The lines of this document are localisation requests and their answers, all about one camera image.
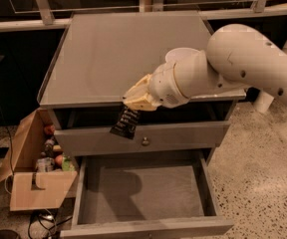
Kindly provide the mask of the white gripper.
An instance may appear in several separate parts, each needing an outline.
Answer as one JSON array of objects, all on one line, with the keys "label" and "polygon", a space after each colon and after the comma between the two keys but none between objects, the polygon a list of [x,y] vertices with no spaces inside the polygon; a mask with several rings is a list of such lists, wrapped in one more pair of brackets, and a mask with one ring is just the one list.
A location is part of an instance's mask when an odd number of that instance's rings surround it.
[{"label": "white gripper", "polygon": [[172,109],[187,104],[188,98],[176,84],[174,67],[175,62],[164,63],[142,77],[123,96],[124,105],[133,111],[152,112],[159,106]]}]

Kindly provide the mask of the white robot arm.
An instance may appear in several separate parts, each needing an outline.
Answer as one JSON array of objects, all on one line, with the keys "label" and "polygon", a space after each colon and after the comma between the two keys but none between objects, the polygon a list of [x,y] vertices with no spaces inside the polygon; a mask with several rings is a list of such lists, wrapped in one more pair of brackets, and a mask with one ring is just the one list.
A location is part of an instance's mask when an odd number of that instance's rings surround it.
[{"label": "white robot arm", "polygon": [[257,30],[229,24],[211,35],[204,50],[169,51],[164,64],[124,94],[123,103],[135,111],[152,112],[245,86],[287,107],[287,54]]}]

